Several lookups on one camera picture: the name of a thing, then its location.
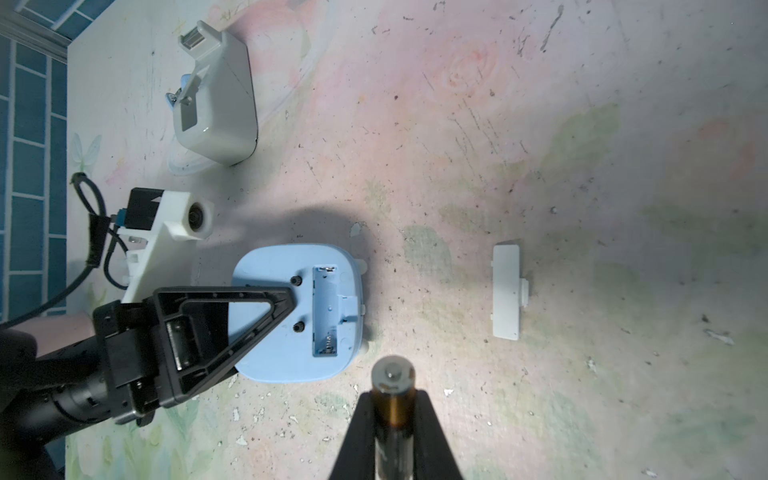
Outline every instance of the white paint chip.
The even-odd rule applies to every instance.
[[[520,307],[528,305],[528,281],[520,278],[520,246],[493,247],[493,336],[517,340]]]
[[[719,333],[714,332],[710,329],[705,329],[704,333],[711,336],[714,339],[718,339],[719,341],[725,343],[726,345],[733,345],[733,339],[726,335],[720,335]]]

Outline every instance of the tiled wall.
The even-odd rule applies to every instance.
[[[66,287],[66,115],[67,66],[0,37],[0,320]]]
[[[15,10],[74,40],[114,0],[18,0]]]

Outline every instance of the blue plastic device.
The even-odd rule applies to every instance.
[[[299,286],[291,284],[295,276]],[[296,300],[296,309],[237,363],[243,376],[313,382],[341,373],[355,358],[365,306],[357,262],[345,250],[314,243],[258,248],[240,259],[232,285],[289,286]],[[265,303],[231,303],[230,341],[268,310]]]

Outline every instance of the white bracket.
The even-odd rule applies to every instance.
[[[193,207],[202,214],[202,224],[194,229],[189,220]],[[127,252],[131,279],[123,303],[140,302],[162,286],[189,285],[197,240],[208,238],[213,229],[213,203],[189,192],[164,191],[151,230],[118,231],[147,241],[144,249]]]
[[[520,278],[520,246],[493,247],[493,336],[517,340],[520,308],[528,305],[528,281]]]

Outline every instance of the black cable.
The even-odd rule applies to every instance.
[[[104,257],[104,277],[107,279],[109,283],[111,283],[113,286],[119,288],[120,290],[128,290],[128,287],[126,285],[121,285],[118,282],[115,281],[114,278],[112,278],[112,275],[109,273],[109,262],[112,260],[112,254],[114,253],[114,248],[117,246],[117,244],[120,244],[120,248],[123,249],[123,253],[128,252],[128,247],[126,247],[125,242],[123,242],[123,239],[120,238],[118,235],[118,226],[115,225],[112,230],[109,230],[109,234],[112,235],[112,240],[109,242],[109,247],[107,248],[107,255]]]
[[[110,231],[109,223],[111,222],[110,218],[106,217],[107,207],[104,204],[104,197],[101,196],[101,192],[99,191],[98,187],[96,187],[96,184],[93,183],[93,181],[91,181],[91,179],[88,178],[82,172],[77,172],[76,174],[72,175],[71,183],[72,183],[72,186],[74,187],[75,193],[78,195],[78,197],[80,198],[80,201],[83,203],[83,206],[85,207],[86,210],[88,210],[88,213],[90,214],[89,216],[90,241],[88,245],[88,259],[86,260],[85,268],[80,273],[80,275],[78,275],[78,277],[74,279],[74,281],[72,281],[72,283],[70,283],[67,286],[67,288],[62,290],[59,294],[51,298],[48,302],[45,302],[39,307],[35,308],[34,310],[31,310],[23,315],[17,316],[16,318],[9,320],[8,322],[0,323],[0,330],[9,329],[13,326],[17,326],[19,323],[23,323],[31,318],[35,318],[36,316],[43,313],[45,310],[48,310],[49,308],[53,308],[54,306],[57,306],[70,293],[74,292],[74,289],[78,288],[85,281],[85,279],[88,277],[91,271],[93,271],[94,268],[98,268],[98,265],[101,262],[101,254],[104,252],[104,242],[107,239],[107,232]],[[85,198],[85,195],[83,194],[83,190],[80,184],[86,184],[91,189],[91,192],[96,198],[98,214],[96,214],[93,207],[88,202],[88,199]]]

